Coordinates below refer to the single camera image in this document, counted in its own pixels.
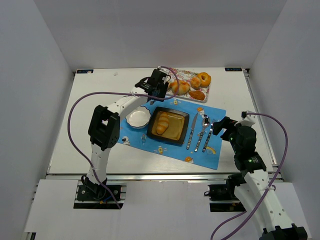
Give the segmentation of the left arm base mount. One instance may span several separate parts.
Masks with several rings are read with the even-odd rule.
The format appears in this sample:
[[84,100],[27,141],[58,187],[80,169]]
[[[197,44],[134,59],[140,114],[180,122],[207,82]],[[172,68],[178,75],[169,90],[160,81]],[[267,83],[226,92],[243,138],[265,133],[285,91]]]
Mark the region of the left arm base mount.
[[126,198],[125,185],[107,185],[111,193],[99,183],[95,184],[83,175],[78,182],[73,208],[83,210],[120,210]]

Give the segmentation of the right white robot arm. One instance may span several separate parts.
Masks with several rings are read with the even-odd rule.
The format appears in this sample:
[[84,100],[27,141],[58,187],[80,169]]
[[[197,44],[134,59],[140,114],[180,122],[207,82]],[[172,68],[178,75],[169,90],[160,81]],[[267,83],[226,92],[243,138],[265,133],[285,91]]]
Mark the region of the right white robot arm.
[[296,226],[288,216],[276,194],[274,178],[269,178],[267,167],[256,151],[257,133],[252,128],[256,113],[242,112],[240,121],[224,117],[212,124],[212,134],[230,143],[234,162],[240,171],[226,181],[230,195],[243,205],[248,216],[231,233],[235,235],[249,220],[253,220],[261,240],[306,240],[307,231]]

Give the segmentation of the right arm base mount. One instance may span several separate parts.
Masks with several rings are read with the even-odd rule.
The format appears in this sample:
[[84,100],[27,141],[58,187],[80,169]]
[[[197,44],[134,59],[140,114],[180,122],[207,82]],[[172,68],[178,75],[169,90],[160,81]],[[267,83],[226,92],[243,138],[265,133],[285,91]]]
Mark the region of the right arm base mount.
[[224,184],[208,185],[208,190],[203,195],[209,198],[210,212],[244,212],[243,204],[235,196],[235,187],[245,183],[242,174],[237,173],[228,176]]

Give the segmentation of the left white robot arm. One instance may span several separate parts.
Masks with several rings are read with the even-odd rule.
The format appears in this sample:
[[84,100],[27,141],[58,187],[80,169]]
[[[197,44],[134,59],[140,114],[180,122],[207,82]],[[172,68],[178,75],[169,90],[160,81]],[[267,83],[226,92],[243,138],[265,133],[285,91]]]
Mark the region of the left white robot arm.
[[98,105],[93,111],[88,129],[91,142],[90,167],[86,178],[101,184],[107,179],[106,168],[111,148],[120,138],[120,123],[133,110],[144,105],[154,97],[166,96],[169,71],[161,68],[153,70],[150,77],[140,80],[134,88],[116,102],[103,107]]

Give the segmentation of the striped croissant roll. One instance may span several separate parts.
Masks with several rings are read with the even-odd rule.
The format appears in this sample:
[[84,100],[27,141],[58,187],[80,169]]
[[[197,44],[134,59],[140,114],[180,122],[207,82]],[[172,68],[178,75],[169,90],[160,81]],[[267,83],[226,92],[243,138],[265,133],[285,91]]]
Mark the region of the striped croissant roll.
[[158,118],[156,132],[158,135],[162,135],[167,128],[169,127],[170,121],[168,114],[166,112],[162,112]]

